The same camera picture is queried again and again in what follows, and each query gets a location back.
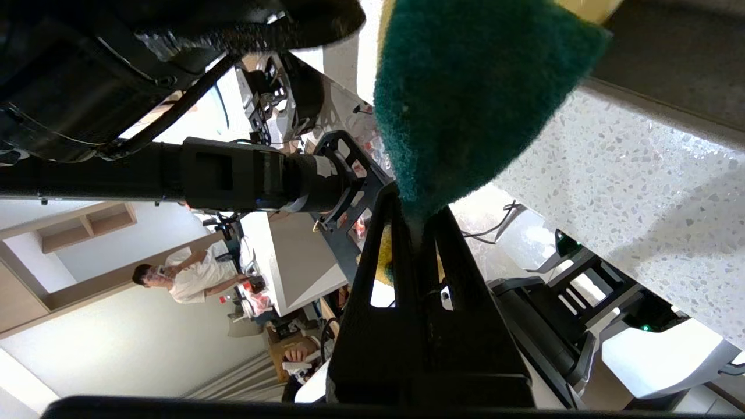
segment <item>white shirt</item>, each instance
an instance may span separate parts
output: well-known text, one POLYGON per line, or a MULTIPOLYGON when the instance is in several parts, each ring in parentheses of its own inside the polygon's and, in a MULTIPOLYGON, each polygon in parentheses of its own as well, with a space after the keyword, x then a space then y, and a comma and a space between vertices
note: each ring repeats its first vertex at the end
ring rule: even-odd
MULTIPOLYGON (((232 260, 218 262, 216 257, 228 252, 225 242, 220 240, 207 248, 207 256, 202 262, 197 262, 179 272, 174 278, 174 284, 169 290, 171 296, 178 303, 203 303, 204 290, 224 283, 235 277, 238 272, 232 260)), ((183 248, 171 254, 166 260, 166 266, 178 265, 191 256, 189 248, 183 248)))

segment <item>sponge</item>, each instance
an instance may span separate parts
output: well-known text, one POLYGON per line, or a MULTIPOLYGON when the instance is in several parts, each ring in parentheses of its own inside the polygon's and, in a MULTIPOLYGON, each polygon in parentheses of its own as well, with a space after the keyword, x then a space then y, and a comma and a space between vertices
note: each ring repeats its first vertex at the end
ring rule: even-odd
POLYGON ((608 41, 551 0, 397 0, 375 116, 407 220, 423 223, 507 167, 608 41))

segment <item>speckled countertop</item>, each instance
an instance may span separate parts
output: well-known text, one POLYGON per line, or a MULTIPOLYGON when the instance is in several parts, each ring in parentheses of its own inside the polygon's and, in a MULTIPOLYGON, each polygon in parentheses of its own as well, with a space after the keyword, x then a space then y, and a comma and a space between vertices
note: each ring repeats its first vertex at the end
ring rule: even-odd
MULTIPOLYGON (((379 3, 361 0, 359 37, 299 54, 370 103, 379 3)), ((493 183, 744 348, 745 141, 695 134, 602 91, 575 90, 493 183)))

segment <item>kitchen counter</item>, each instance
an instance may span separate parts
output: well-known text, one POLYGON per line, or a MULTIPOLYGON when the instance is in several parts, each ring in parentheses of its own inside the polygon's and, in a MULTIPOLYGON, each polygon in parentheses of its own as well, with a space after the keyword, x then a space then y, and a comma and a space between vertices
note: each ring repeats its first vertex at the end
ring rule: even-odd
MULTIPOLYGON (((367 23, 356 38, 298 54, 370 103, 380 3, 361 1, 367 23)), ((493 183, 743 348, 742 139, 588 81, 493 183)))

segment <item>curtain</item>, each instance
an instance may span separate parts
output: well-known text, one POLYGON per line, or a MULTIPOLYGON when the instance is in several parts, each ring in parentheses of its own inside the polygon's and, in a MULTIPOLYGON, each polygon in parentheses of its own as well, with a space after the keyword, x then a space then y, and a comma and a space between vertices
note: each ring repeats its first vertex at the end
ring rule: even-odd
POLYGON ((284 388, 284 383, 277 380, 269 353, 262 352, 183 397, 232 402, 279 402, 282 401, 284 388))

